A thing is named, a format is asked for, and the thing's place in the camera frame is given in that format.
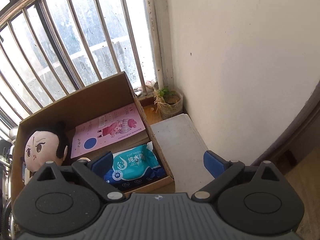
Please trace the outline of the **woven plant pot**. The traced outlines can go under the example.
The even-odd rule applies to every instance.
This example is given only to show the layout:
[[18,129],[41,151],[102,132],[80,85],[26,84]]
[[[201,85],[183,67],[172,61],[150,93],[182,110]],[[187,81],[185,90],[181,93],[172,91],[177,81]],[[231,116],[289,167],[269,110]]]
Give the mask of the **woven plant pot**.
[[163,120],[183,113],[183,95],[168,86],[153,92],[157,112]]

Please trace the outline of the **black wheelchair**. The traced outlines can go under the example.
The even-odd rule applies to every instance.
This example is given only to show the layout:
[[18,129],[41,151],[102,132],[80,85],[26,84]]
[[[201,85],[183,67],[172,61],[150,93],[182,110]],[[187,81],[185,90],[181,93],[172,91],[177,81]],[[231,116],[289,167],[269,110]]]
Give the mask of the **black wheelchair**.
[[1,139],[1,239],[14,239],[15,225],[11,207],[11,168],[18,126],[9,131],[9,139]]

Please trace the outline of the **wet wipes pack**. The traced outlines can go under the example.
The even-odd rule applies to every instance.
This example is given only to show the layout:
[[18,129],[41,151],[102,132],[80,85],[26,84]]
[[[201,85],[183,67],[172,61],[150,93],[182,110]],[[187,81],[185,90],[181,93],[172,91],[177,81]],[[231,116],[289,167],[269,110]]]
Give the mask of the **wet wipes pack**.
[[113,165],[104,181],[120,191],[129,191],[166,176],[153,153],[153,143],[139,145],[113,155]]

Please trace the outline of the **pink notebook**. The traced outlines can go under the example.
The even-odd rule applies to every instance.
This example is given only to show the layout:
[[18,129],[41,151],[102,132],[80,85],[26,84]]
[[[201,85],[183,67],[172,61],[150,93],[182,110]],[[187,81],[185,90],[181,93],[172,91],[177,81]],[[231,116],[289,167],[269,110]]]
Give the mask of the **pink notebook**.
[[71,157],[77,158],[145,130],[135,103],[76,126]]

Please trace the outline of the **plush doll black hair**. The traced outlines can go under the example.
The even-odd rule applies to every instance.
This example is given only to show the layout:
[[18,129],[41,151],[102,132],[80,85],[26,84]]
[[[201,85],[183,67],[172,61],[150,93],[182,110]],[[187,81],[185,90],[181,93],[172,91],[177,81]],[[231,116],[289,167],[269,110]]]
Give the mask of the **plush doll black hair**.
[[24,147],[24,162],[30,172],[37,172],[47,161],[61,166],[70,159],[71,146],[65,128],[66,123],[59,121],[53,126],[39,127],[31,132]]

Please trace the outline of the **brown cardboard box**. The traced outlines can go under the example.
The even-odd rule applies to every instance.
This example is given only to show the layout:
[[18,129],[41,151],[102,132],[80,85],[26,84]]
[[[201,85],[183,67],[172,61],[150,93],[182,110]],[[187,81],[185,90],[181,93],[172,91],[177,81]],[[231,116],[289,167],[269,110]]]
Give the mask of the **brown cardboard box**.
[[20,122],[13,153],[11,169],[11,198],[16,199],[24,188],[23,161],[26,143],[36,129],[53,127],[64,122],[70,143],[71,155],[65,160],[71,162],[86,157],[94,159],[111,151],[113,154],[152,142],[153,153],[165,173],[159,178],[148,178],[135,182],[124,175],[124,169],[138,161],[138,155],[128,161],[116,161],[116,176],[124,180],[122,189],[131,192],[172,193],[175,182],[172,171],[162,149],[146,119],[144,109],[137,99],[125,72],[108,77],[80,89]]

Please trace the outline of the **metal window railing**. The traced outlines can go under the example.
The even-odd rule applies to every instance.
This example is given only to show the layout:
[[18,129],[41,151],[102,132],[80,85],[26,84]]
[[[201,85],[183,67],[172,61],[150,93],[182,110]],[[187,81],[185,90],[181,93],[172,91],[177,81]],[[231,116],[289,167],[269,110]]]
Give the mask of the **metal window railing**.
[[1,0],[1,138],[119,72],[149,98],[161,82],[157,45],[153,0]]

